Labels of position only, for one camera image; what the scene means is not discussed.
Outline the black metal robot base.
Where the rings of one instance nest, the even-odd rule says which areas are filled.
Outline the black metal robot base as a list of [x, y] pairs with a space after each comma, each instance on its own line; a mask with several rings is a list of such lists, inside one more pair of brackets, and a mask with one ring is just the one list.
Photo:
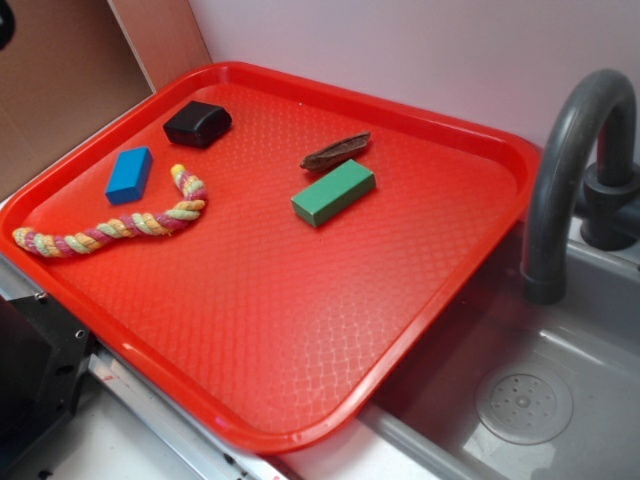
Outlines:
[[93, 343], [51, 296], [1, 300], [1, 472], [75, 414]]

